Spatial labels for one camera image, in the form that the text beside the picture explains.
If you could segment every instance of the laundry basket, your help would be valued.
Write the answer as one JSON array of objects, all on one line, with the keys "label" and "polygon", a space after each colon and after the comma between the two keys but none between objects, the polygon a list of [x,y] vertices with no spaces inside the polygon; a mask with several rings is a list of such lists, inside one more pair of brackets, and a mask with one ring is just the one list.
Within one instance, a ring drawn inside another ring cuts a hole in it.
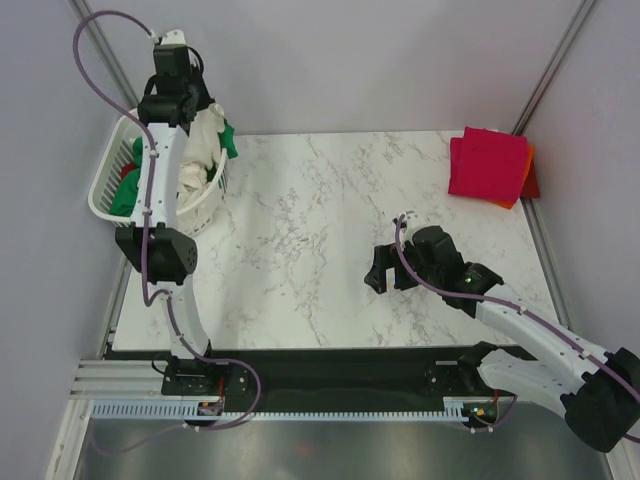
[{"label": "laundry basket", "polygon": [[[135,110],[130,113],[137,116]],[[133,141],[141,135],[140,127],[129,118],[122,117],[118,120],[89,190],[91,211],[117,227],[128,225],[129,217],[111,215],[109,210],[120,185],[120,170],[133,162],[131,146]],[[202,231],[211,223],[213,214],[224,200],[226,191],[227,150],[223,148],[216,174],[204,193],[192,204],[178,210],[178,230],[191,237]]]}]

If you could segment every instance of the metal frame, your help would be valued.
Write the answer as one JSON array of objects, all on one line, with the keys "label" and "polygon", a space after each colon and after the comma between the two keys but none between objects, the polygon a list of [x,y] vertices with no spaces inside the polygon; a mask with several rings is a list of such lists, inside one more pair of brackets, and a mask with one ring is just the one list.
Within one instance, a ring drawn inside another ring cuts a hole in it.
[{"label": "metal frame", "polygon": [[[91,9],[86,0],[68,0],[68,2],[78,18],[82,18],[91,13]],[[581,1],[549,63],[545,67],[531,97],[519,116],[513,128],[514,134],[522,135],[525,132],[545,93],[549,89],[561,65],[566,60],[571,46],[574,44],[598,3],[599,0]],[[127,105],[130,107],[135,106],[137,103],[135,90],[114,55],[104,32],[98,24],[93,24],[89,26],[88,34]],[[530,200],[524,200],[523,206],[556,313],[563,325],[570,326],[571,311],[562,294],[561,282],[558,279],[557,269],[555,267],[556,263],[553,260],[539,212],[535,202]],[[97,349],[98,358],[103,358],[113,341],[113,335],[122,309],[130,272],[131,266],[128,265],[123,257],[120,262],[119,275],[117,276],[108,309],[102,323],[104,335]],[[129,398],[153,401],[175,401],[174,397],[161,396],[162,377],[150,368],[150,364],[146,360],[82,361],[76,377],[63,425],[56,442],[56,448],[47,472],[47,479],[58,480],[73,477],[94,400]],[[640,478],[637,470],[633,466],[630,455],[628,445],[620,444],[607,456],[612,475],[616,480],[622,478]]]},{"label": "metal frame", "polygon": [[[67,2],[78,17],[78,20],[81,20],[93,13],[86,0],[67,0]],[[124,73],[122,65],[120,65],[120,62],[113,53],[113,49],[111,48],[102,28],[98,22],[91,22],[87,25],[86,31],[91,43],[98,52],[100,60],[116,84],[116,88],[122,95],[125,103],[129,108],[135,107],[138,104],[136,91],[131,86],[131,82],[129,82],[127,75]]]}]

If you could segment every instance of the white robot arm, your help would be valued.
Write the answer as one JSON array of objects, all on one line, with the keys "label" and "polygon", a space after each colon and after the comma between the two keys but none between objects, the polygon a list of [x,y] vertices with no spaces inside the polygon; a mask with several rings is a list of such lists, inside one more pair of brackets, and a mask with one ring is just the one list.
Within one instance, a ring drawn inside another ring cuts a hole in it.
[{"label": "white robot arm", "polygon": [[[209,349],[209,339],[202,328],[193,292],[197,247],[191,238],[175,229],[176,191],[191,122],[199,110],[214,100],[209,96],[198,66],[191,65],[184,37],[174,34],[171,41],[166,38],[154,48],[156,75],[149,80],[138,105],[138,117],[156,144],[149,145],[147,136],[143,135],[138,197],[131,224],[116,229],[116,242],[155,291],[164,293],[159,300],[171,332],[172,355],[192,359],[193,353],[185,348],[170,324],[167,293],[172,298],[173,316],[182,339],[194,352],[204,355]],[[149,222],[146,247],[145,216]],[[145,248],[146,270],[142,261]]]},{"label": "white robot arm", "polygon": [[640,419],[637,394],[629,392],[640,387],[638,357],[624,348],[608,352],[546,322],[495,272],[463,261],[451,237],[439,226],[425,226],[414,212],[402,213],[395,223],[396,243],[375,247],[366,284],[386,292],[386,271],[394,268],[396,289],[422,284],[451,307],[503,332],[536,359],[516,358],[480,342],[458,361],[470,392],[489,387],[544,406],[602,452],[627,435]]}]

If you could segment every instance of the table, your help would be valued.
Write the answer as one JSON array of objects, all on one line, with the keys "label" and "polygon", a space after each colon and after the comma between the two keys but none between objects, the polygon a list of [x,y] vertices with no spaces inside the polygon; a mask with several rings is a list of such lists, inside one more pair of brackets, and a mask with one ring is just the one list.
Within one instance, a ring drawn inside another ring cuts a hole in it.
[{"label": "table", "polygon": [[[449,140],[461,132],[243,136],[225,205],[196,237],[194,289],[214,349],[511,343],[424,288],[377,295],[363,283],[398,212],[451,234],[555,319],[522,206],[447,194]],[[168,350],[159,305],[133,272],[115,351]]]}]

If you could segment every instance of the white cloth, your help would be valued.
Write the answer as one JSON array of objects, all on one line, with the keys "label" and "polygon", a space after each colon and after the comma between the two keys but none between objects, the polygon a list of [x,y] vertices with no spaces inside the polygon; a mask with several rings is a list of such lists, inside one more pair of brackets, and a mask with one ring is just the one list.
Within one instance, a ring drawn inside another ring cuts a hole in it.
[{"label": "white cloth", "polygon": [[[206,191],[207,170],[220,164],[222,150],[218,133],[224,131],[224,111],[214,103],[198,112],[191,122],[187,146],[178,177],[178,213],[192,205]],[[191,233],[201,228],[211,216],[206,202],[188,215],[178,215],[178,230]]]}]

